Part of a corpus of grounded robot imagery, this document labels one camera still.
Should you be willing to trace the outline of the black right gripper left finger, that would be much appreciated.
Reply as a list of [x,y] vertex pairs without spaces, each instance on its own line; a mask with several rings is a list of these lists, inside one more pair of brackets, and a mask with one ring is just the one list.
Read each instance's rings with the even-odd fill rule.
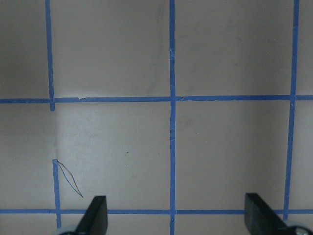
[[106,196],[95,196],[75,229],[76,235],[105,235],[108,229]]

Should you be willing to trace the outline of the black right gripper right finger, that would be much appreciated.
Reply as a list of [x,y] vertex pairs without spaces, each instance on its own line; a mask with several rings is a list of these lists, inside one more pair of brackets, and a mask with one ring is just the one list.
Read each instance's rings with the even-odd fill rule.
[[257,194],[245,194],[245,226],[251,235],[289,235],[283,220]]

